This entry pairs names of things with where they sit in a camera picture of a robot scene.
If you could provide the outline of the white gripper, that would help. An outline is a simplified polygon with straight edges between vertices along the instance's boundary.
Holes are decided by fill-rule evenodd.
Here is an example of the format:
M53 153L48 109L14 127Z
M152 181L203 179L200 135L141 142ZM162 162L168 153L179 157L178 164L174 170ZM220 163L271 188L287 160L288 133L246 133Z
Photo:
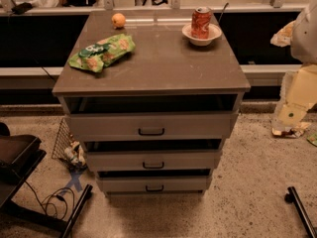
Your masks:
M301 125L307 112L317 103L317 65L304 64L283 78L280 99L271 125L273 133L289 133Z

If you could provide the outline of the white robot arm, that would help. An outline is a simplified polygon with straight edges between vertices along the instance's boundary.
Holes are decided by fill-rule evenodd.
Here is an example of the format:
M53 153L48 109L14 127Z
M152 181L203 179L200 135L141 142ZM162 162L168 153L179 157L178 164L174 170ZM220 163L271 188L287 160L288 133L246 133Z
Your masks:
M295 134L317 103L317 0L311 0L270 42L278 47L290 46L291 55L302 62L297 72L284 76L272 120L274 136Z

